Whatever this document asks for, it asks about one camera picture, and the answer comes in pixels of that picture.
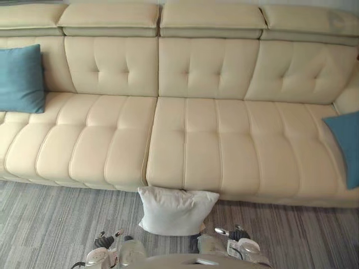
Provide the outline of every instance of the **carpet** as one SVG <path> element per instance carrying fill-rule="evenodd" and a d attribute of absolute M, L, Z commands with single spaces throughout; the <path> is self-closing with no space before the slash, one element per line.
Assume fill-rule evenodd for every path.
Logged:
<path fill-rule="evenodd" d="M 137 193 L 0 181 L 0 268 L 70 268 L 85 260 L 99 232 L 119 228 L 151 256 L 188 253 L 188 237 L 149 234 L 138 227 L 142 215 Z M 214 227 L 234 224 L 259 243 L 274 268 L 358 268 L 358 209 L 219 201 L 205 220 L 213 235 Z"/>

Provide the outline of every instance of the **blue pillow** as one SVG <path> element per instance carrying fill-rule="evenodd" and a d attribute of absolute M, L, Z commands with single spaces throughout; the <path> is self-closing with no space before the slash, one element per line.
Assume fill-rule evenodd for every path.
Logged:
<path fill-rule="evenodd" d="M 42 113 L 44 102 L 40 45 L 0 49 L 0 111 Z"/>
<path fill-rule="evenodd" d="M 328 125 L 342 149 L 347 164 L 347 188 L 354 189 L 359 186 L 359 111 L 325 118 Z"/>

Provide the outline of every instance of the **white pillow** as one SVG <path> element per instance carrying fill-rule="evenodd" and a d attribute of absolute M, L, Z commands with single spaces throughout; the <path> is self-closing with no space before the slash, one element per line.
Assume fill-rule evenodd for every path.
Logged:
<path fill-rule="evenodd" d="M 145 213 L 139 225 L 159 235 L 198 234 L 203 220 L 219 198 L 219 194 L 213 192 L 157 187 L 140 187 L 137 190 Z"/>

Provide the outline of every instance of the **pillow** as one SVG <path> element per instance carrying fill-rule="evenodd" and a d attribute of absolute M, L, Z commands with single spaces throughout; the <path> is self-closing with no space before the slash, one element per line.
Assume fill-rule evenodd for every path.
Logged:
<path fill-rule="evenodd" d="M 212 192 L 157 187 L 140 187 L 138 192 L 144 205 L 144 217 L 139 225 L 159 235 L 198 234 L 219 198 L 219 194 Z"/>
<path fill-rule="evenodd" d="M 44 100 L 40 45 L 0 49 L 0 111 L 42 113 Z"/>
<path fill-rule="evenodd" d="M 328 125 L 342 149 L 347 165 L 347 188 L 359 186 L 359 111 L 325 118 Z"/>

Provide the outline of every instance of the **sofa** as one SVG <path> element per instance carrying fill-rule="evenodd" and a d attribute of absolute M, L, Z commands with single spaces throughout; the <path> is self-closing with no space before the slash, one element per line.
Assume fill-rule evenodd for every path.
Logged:
<path fill-rule="evenodd" d="M 322 121 L 359 110 L 358 42 L 318 7 L 0 7 L 0 48 L 40 44 L 47 91 L 44 113 L 0 112 L 0 179 L 358 207 Z"/>

